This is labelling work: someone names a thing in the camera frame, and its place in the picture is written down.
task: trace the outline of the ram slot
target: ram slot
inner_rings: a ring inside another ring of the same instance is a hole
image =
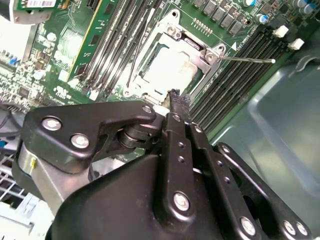
[[[281,56],[281,54],[283,53],[283,51],[281,52],[277,52],[275,54],[275,56],[273,56],[273,58],[278,58]],[[261,77],[263,77],[264,74],[267,73],[267,71],[271,68],[272,66],[269,65],[269,66],[264,66],[263,69],[261,71],[259,71],[257,77],[255,77],[254,80],[250,81],[248,85],[245,85],[245,87],[242,89],[242,91],[244,93],[240,93],[239,95],[243,95],[243,94],[246,94],[247,92],[250,91],[250,89],[254,86],[254,84],[256,84],[259,79]],[[234,106],[239,102],[239,97],[234,97],[232,99],[231,102],[225,104],[225,106],[222,108],[222,110],[218,111],[218,113],[216,114],[216,116],[214,117],[214,119],[212,119],[212,121],[210,121],[210,124],[207,125],[207,127],[205,128],[205,132],[207,134],[210,133],[210,131],[212,129],[214,129],[218,124],[219,122],[234,108]]]
[[[137,1],[125,0],[121,2],[118,11],[113,14],[114,22],[110,22],[110,26],[104,32],[104,38],[101,40],[97,50],[94,53],[90,63],[87,75],[87,83],[94,89],[99,82],[97,78],[109,57],[109,54],[115,47],[119,35],[123,31],[128,18],[131,16],[132,10],[135,8]]]
[[[250,52],[247,56],[249,58],[258,58],[262,50],[268,46],[270,42],[264,41],[262,44],[257,45],[254,50]],[[202,106],[201,112],[194,118],[197,124],[201,124],[210,113],[209,110],[215,109],[219,104],[219,101],[232,89],[232,87],[239,81],[241,74],[244,74],[246,71],[250,70],[250,67],[253,65],[252,62],[239,62],[232,72],[222,80],[222,83],[215,88],[214,92],[210,95],[209,104]]]
[[[282,49],[277,46],[270,47],[262,57],[278,57],[282,53]],[[257,81],[271,68],[270,64],[253,63],[253,66],[247,69],[247,72],[241,77],[241,81],[228,92],[226,97],[219,99],[219,105],[214,108],[215,114],[209,114],[207,120],[203,121],[201,125],[205,131],[210,131],[219,122],[217,120],[225,117],[231,110],[257,83]]]
[[[283,52],[279,42],[269,37],[269,32],[257,30],[237,56],[277,59]],[[207,86],[204,95],[193,104],[190,111],[193,121],[209,133],[271,67],[271,64],[229,62]]]
[[[133,13],[133,18],[127,24],[126,31],[121,36],[119,40],[119,45],[115,47],[115,51],[110,56],[108,64],[105,66],[103,74],[100,76],[99,89],[103,90],[106,88],[107,84],[110,82],[112,73],[115,67],[120,66],[120,59],[125,58],[128,54],[134,39],[138,38],[138,34],[141,28],[143,28],[143,21],[146,20],[150,8],[148,7],[151,1],[145,0],[142,4],[137,7]]]
[[[247,57],[251,53],[253,49],[255,49],[256,45],[260,43],[264,38],[264,35],[261,34],[259,31],[256,31],[250,39],[247,41],[247,43],[241,48],[239,53],[236,54],[236,57]],[[197,116],[203,108],[206,106],[206,103],[213,97],[215,94],[215,91],[217,91],[217,88],[219,85],[223,84],[231,74],[234,73],[234,71],[240,66],[241,62],[235,62],[235,61],[229,61],[227,66],[224,68],[222,73],[213,81],[213,83],[209,86],[207,86],[207,91],[204,93],[204,95],[199,99],[198,101],[194,102],[192,104],[191,108],[191,115]]]

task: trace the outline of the wire mesh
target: wire mesh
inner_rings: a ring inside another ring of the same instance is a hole
[[[23,200],[27,195],[27,192],[13,179],[11,172],[13,161],[13,155],[3,156],[0,160],[0,202],[12,196]]]

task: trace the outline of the green circuit board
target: green circuit board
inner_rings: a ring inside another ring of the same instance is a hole
[[[103,91],[93,92],[88,86],[88,81],[79,75],[92,62],[99,44],[106,39],[107,35],[104,33],[110,28],[113,22],[111,19],[121,16],[115,16],[115,11],[118,11],[122,5],[124,9],[129,9],[129,5],[134,3],[132,13],[137,13],[137,6],[142,6],[145,2],[142,0],[101,0],[98,2],[70,0],[65,9],[55,9],[49,20],[38,25],[28,60],[12,65],[9,64],[8,53],[0,51],[0,99],[4,102],[15,102],[27,109],[140,99],[140,96],[137,95],[125,96],[123,94],[125,83],[120,80],[112,88],[111,95],[105,98]],[[214,2],[215,9],[209,13],[206,7],[212,2]],[[185,31],[210,47],[224,44],[226,46],[225,56],[229,57],[235,56],[258,26],[261,26],[257,22],[258,14],[265,14],[269,20],[283,21],[283,24],[290,25],[298,33],[297,36],[303,36],[303,39],[307,39],[319,26],[316,11],[308,16],[302,15],[293,7],[291,1],[285,0],[257,0],[253,6],[244,6],[243,1],[240,0],[163,0],[150,1],[151,3],[154,3],[156,9],[145,32],[144,43],[158,22],[172,10],[177,10],[180,13],[179,24]],[[125,37],[130,43],[130,36]],[[284,53],[260,79],[256,87],[250,90],[247,98],[250,98],[291,54],[292,52]],[[132,61],[132,56],[134,54],[129,54],[128,60]],[[118,61],[121,62],[125,58],[126,52],[124,51],[119,55]],[[222,61],[216,76],[227,65],[227,61]],[[191,92],[201,78],[202,75],[200,77],[197,75],[190,82],[186,91]],[[204,84],[203,89],[195,97],[193,105],[206,94],[207,87],[214,81],[215,77]],[[245,102],[243,100],[237,104],[236,109],[240,109]],[[236,109],[230,110],[229,115],[221,120],[218,128],[237,112]],[[218,131],[218,128],[210,133],[210,138]]]

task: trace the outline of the black ram slot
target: black ram slot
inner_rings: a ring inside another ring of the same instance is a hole
[[[277,46],[274,45],[269,45],[269,47],[267,49],[265,49],[263,54],[259,54],[261,56],[261,58],[267,58],[270,57],[272,55],[272,53],[275,51],[275,49],[277,49]],[[238,81],[238,83],[236,85],[234,85],[232,87],[232,89],[229,89],[229,92],[226,92],[225,95],[225,100],[222,100],[221,98],[218,98],[219,104],[218,106],[216,106],[215,108],[210,108],[212,110],[214,110],[215,115],[210,115],[210,113],[212,113],[213,111],[209,111],[208,114],[206,114],[205,116],[205,120],[202,121],[200,123],[200,125],[203,128],[206,128],[207,125],[209,124],[209,122],[212,122],[214,120],[214,118],[219,114],[219,112],[222,111],[221,107],[224,106],[228,101],[230,101],[230,98],[232,99],[235,94],[237,94],[237,92],[239,90],[241,90],[245,85],[247,85],[248,83],[250,83],[250,81],[252,81],[252,79],[255,79],[257,73],[259,72],[259,70],[261,70],[263,67],[266,66],[271,66],[270,64],[265,65],[265,64],[258,64],[258,63],[249,63],[249,65],[247,66],[247,68],[239,73],[237,76],[235,76],[236,78],[238,78],[238,76],[240,76],[240,80]]]
[[[256,31],[252,37],[247,41],[247,43],[241,48],[241,50],[236,54],[236,57],[245,57],[248,53],[254,49],[256,43],[259,43],[262,40],[264,34],[259,31]],[[202,111],[202,106],[209,101],[212,97],[212,93],[215,92],[217,85],[222,83],[230,74],[232,74],[240,65],[240,62],[230,61],[225,67],[224,71],[219,75],[219,77],[213,82],[213,85],[206,91],[205,95],[193,106],[190,113],[192,116],[197,116],[199,112]]]
[[[101,77],[101,83],[102,83],[101,89],[108,87],[107,84],[108,84],[108,80],[110,78],[110,74],[114,70],[114,67],[116,66],[121,55],[124,53],[124,49],[126,48],[128,40],[133,36],[133,33],[135,32],[137,25],[141,21],[141,18],[144,15],[147,15],[146,10],[147,10],[147,6],[149,5],[149,3],[150,2],[148,0],[143,1],[143,3],[136,9],[135,13],[133,14],[133,16],[134,16],[133,19],[131,20],[128,27],[126,28],[126,32],[123,34],[123,36],[120,40],[119,46],[117,47],[117,50],[113,53],[112,58],[110,59],[110,62]]]
[[[278,49],[278,47],[271,46],[269,47],[263,55],[262,58],[266,58],[267,56],[270,57],[273,55],[275,50]],[[268,65],[262,65],[258,63],[251,63],[251,66],[247,68],[247,70],[244,72],[244,74],[240,77],[241,80],[238,81],[238,83],[233,86],[231,91],[229,91],[226,94],[226,97],[224,100],[219,99],[219,105],[216,108],[213,108],[215,115],[210,115],[206,116],[206,120],[202,121],[201,126],[204,129],[208,128],[208,125],[215,120],[215,118],[220,115],[222,112],[223,108],[225,108],[225,105],[230,102],[232,99],[235,98],[235,96],[239,95],[239,92],[244,89],[246,86],[250,85],[252,82],[257,80],[257,75],[258,73],[263,70],[264,68],[271,66],[270,64]]]
[[[283,51],[275,52],[275,56],[272,56],[273,58],[278,58],[281,56]],[[235,97],[232,99],[231,102],[229,102],[227,105],[224,106],[224,109],[220,112],[220,114],[217,114],[215,118],[211,121],[210,124],[208,124],[204,131],[209,134],[210,131],[212,131],[223,118],[239,103],[239,101],[245,96],[250,89],[259,81],[261,77],[264,76],[264,74],[267,73],[267,71],[272,67],[272,65],[264,65],[259,71],[258,74],[252,78],[242,89],[239,93],[235,94]]]
[[[262,53],[259,49],[264,49],[268,45],[268,42],[263,42],[262,45],[259,45],[259,48],[255,49],[252,54],[249,55],[251,58],[258,58],[259,55]],[[205,106],[205,109],[197,116],[197,118],[194,119],[198,124],[201,124],[202,121],[207,117],[207,115],[210,113],[210,110],[215,109],[215,106],[217,102],[220,102],[223,97],[231,91],[231,86],[233,88],[235,87],[235,84],[242,84],[242,81],[239,81],[241,76],[248,72],[250,67],[252,66],[252,62],[241,62],[240,67],[236,70],[233,71],[233,75],[229,77],[228,79],[223,79],[223,84],[222,86],[218,89],[219,91],[212,96],[212,98],[209,101],[209,105]]]
[[[114,46],[116,41],[118,40],[122,29],[125,27],[125,24],[128,20],[128,17],[130,16],[130,14],[133,11],[133,9],[135,8],[137,0],[134,1],[126,1],[125,2],[125,7],[124,7],[124,12],[121,15],[121,18],[116,26],[116,28],[114,29],[114,31],[112,32],[112,36],[111,38],[108,40],[108,43],[103,51],[103,55],[100,58],[100,60],[98,61],[97,65],[95,66],[95,71],[93,72],[93,75],[91,76],[90,82],[95,81],[94,84],[92,85],[92,87],[95,89],[96,86],[100,85],[101,81],[99,78],[100,72],[103,70],[106,60],[109,58],[112,50],[114,50]]]
[[[251,50],[247,56],[249,58],[258,57],[259,54],[261,54],[261,49],[264,49],[264,47],[267,45],[268,45],[268,42],[260,42],[260,44],[258,44],[255,49]],[[220,86],[216,86],[215,88],[212,89],[213,93],[207,97],[207,99],[209,99],[209,100],[207,100],[207,104],[204,104],[201,107],[201,112],[199,112],[194,117],[193,120],[196,123],[200,124],[202,122],[202,120],[205,118],[204,115],[207,114],[208,111],[213,109],[214,105],[216,104],[216,101],[220,101],[221,95],[226,93],[225,90],[228,89],[228,85],[235,84],[235,81],[237,80],[237,76],[246,72],[248,70],[248,67],[251,64],[252,64],[251,62],[237,62],[236,66],[231,71],[232,74],[228,74],[227,76],[224,75],[224,76],[218,78],[220,80],[218,82],[221,84],[220,84]]]

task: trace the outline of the black plastic bracket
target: black plastic bracket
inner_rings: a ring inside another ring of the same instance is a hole
[[[44,128],[42,122],[46,118],[58,120],[61,128],[55,131]],[[26,115],[21,139],[37,157],[61,171],[75,174],[87,169],[92,161],[113,155],[108,148],[124,126],[150,124],[155,119],[152,107],[142,101],[37,108]],[[86,136],[89,146],[72,145],[71,137],[76,134]]]
[[[237,184],[245,199],[255,203],[255,219],[259,220],[270,239],[312,239],[311,231],[305,224],[304,234],[298,229],[302,220],[230,146],[218,143],[214,150],[224,156],[227,167],[238,176]]]
[[[191,143],[185,122],[173,112],[166,115],[162,129],[154,214],[167,231],[181,233],[196,218]]]

